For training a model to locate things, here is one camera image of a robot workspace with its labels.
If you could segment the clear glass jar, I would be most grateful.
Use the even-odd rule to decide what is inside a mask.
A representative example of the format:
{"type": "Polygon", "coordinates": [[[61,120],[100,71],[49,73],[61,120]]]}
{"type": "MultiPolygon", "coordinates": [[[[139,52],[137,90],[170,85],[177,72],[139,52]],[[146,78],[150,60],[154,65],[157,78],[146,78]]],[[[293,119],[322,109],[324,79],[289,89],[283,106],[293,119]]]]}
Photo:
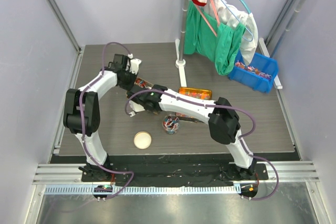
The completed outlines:
{"type": "Polygon", "coordinates": [[[180,119],[174,114],[168,114],[163,119],[162,126],[167,134],[175,134],[180,128],[180,119]]]}

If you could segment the round wooden jar lid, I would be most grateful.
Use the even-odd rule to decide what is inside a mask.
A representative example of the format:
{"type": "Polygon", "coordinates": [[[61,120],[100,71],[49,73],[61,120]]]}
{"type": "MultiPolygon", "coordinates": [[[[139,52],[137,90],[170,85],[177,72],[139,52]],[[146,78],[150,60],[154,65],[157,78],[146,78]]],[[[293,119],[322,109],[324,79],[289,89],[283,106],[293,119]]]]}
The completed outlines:
{"type": "Polygon", "coordinates": [[[148,132],[138,132],[133,138],[134,145],[141,150],[148,148],[152,143],[151,135],[148,132]]]}

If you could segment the gold tin of gummy candies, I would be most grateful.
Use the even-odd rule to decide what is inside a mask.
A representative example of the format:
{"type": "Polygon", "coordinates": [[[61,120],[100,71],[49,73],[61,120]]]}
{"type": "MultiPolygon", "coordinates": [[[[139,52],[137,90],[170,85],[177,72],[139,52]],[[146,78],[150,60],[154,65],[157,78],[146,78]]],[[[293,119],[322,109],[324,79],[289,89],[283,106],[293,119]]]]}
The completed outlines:
{"type": "MultiPolygon", "coordinates": [[[[180,87],[179,94],[186,95],[189,97],[201,99],[201,100],[211,100],[212,99],[212,91],[206,89],[196,89],[196,88],[187,88],[180,87]]],[[[192,122],[192,123],[201,123],[202,121],[194,118],[192,116],[176,113],[175,114],[181,121],[192,122]]]]}

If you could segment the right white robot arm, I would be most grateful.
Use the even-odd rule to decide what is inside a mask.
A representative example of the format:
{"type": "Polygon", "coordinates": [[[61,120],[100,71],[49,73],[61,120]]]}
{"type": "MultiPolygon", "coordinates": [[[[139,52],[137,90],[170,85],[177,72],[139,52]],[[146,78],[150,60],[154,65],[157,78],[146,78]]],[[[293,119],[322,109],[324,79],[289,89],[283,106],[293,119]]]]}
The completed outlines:
{"type": "Polygon", "coordinates": [[[150,89],[134,85],[127,91],[127,98],[126,105],[132,108],[130,116],[141,111],[176,112],[208,125],[211,138],[229,150],[239,177],[250,179],[255,175],[257,161],[244,137],[253,133],[256,121],[250,113],[231,106],[227,99],[220,97],[217,101],[201,100],[160,85],[154,85],[150,89]],[[241,130],[238,111],[250,117],[253,123],[252,129],[245,134],[241,130]]]}

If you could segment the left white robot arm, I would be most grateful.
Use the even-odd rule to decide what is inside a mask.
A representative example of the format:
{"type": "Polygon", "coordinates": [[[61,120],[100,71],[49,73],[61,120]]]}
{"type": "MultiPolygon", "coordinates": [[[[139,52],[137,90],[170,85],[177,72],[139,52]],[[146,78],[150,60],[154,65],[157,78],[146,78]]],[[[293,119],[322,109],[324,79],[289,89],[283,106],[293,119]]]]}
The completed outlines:
{"type": "Polygon", "coordinates": [[[80,141],[86,155],[86,168],[93,169],[94,176],[102,182],[107,181],[113,171],[98,133],[99,100],[115,87],[131,90],[141,62],[132,54],[115,54],[113,61],[103,66],[93,80],[79,89],[68,89],[66,92],[64,127],[80,141]]]}

